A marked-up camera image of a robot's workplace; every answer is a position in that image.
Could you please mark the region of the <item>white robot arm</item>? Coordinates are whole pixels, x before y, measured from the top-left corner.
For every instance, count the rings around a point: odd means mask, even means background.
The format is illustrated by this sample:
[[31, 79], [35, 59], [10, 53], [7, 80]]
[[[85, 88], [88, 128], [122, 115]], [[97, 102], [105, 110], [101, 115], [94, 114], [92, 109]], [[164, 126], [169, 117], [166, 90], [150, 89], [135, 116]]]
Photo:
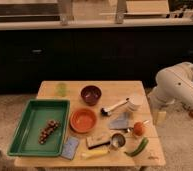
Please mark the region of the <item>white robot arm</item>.
[[166, 112], [164, 107], [179, 100], [193, 109], [193, 64], [182, 62], [161, 69], [155, 77], [156, 86], [148, 94], [153, 123], [161, 122]]

